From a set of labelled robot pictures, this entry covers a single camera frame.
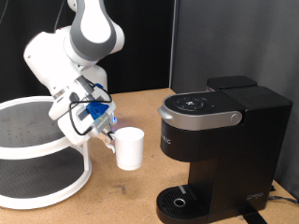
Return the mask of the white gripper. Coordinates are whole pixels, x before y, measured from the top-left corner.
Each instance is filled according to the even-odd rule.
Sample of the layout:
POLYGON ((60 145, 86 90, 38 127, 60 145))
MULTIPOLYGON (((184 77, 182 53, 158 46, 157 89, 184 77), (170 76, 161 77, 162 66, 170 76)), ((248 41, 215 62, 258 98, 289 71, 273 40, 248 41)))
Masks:
POLYGON ((82 145, 91 137, 96 137, 101 132, 100 139, 104 144, 113 149, 115 133, 110 131, 113 124, 113 113, 116 109, 114 102, 77 104, 71 112, 67 112, 58 119, 58 126, 73 145, 82 145))

